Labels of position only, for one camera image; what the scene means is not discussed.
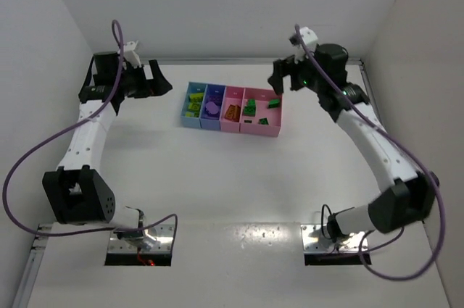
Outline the dark green sloped lego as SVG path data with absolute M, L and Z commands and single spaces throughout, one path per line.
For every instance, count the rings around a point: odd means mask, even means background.
M 268 102 L 268 109 L 276 109 L 281 106 L 281 100 L 280 99 L 271 99 Z

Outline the lime green square lego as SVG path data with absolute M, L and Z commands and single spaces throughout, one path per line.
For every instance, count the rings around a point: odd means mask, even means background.
M 189 101 L 192 103 L 201 103 L 204 98 L 204 93 L 199 92 L 199 93 L 191 93 L 189 96 Z

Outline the lime green sloped lego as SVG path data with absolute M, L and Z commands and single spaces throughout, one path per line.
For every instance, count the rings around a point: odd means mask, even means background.
M 202 104 L 199 102 L 191 102 L 187 106 L 187 111 L 190 112 L 200 112 L 202 108 Z

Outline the dark green square lego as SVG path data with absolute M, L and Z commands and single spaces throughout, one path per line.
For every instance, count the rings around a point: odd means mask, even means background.
M 243 108 L 243 116 L 254 117 L 256 115 L 257 106 L 254 99 L 247 99 Z

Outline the small dark green lego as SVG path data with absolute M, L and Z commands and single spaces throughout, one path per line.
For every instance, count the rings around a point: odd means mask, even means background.
M 266 117 L 260 118 L 259 121 L 258 121 L 258 123 L 259 123 L 260 125 L 269 125 L 268 119 L 267 119 Z

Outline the orange brown lego plate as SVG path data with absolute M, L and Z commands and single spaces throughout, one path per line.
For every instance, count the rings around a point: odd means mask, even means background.
M 234 121 L 235 117 L 236 117 L 236 106 L 231 104 L 225 111 L 224 119 Z
M 241 107 L 239 105 L 230 105 L 228 108 L 228 119 L 238 122 L 240 118 Z

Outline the purple rounded lego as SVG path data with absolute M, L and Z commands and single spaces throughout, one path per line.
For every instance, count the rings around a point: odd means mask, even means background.
M 204 107 L 204 114 L 209 117 L 217 117 L 220 114 L 220 106 L 212 102 L 207 102 Z

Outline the purple lego plate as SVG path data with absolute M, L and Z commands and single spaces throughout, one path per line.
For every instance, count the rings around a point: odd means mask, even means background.
M 221 104 L 223 100 L 222 96 L 208 96 L 207 102 L 212 102 L 215 104 Z

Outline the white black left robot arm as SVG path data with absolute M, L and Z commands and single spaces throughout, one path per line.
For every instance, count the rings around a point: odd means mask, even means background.
M 45 172 L 43 188 L 57 219 L 65 225 L 107 225 L 115 235 L 134 246 L 151 249 L 154 228 L 145 226 L 144 213 L 124 205 L 99 173 L 109 129 L 126 98 L 163 96 L 172 85 L 157 60 L 141 64 L 117 52 L 95 54 L 79 98 L 79 122 L 66 154 L 51 172 Z

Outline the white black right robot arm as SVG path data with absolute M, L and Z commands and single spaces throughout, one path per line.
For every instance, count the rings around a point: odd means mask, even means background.
M 407 158 L 397 145 L 379 132 L 382 130 L 368 95 L 357 84 L 347 80 L 347 50 L 337 44 L 316 47 L 315 61 L 327 73 L 325 80 L 308 58 L 297 60 L 291 55 L 273 62 L 268 83 L 283 93 L 283 79 L 290 77 L 291 89 L 308 88 L 318 97 L 319 105 L 352 139 L 368 163 L 380 194 L 369 204 L 336 212 L 328 217 L 326 230 L 332 240 L 350 233 L 379 231 L 383 234 L 422 222 L 430 215 L 435 193 L 417 164 Z

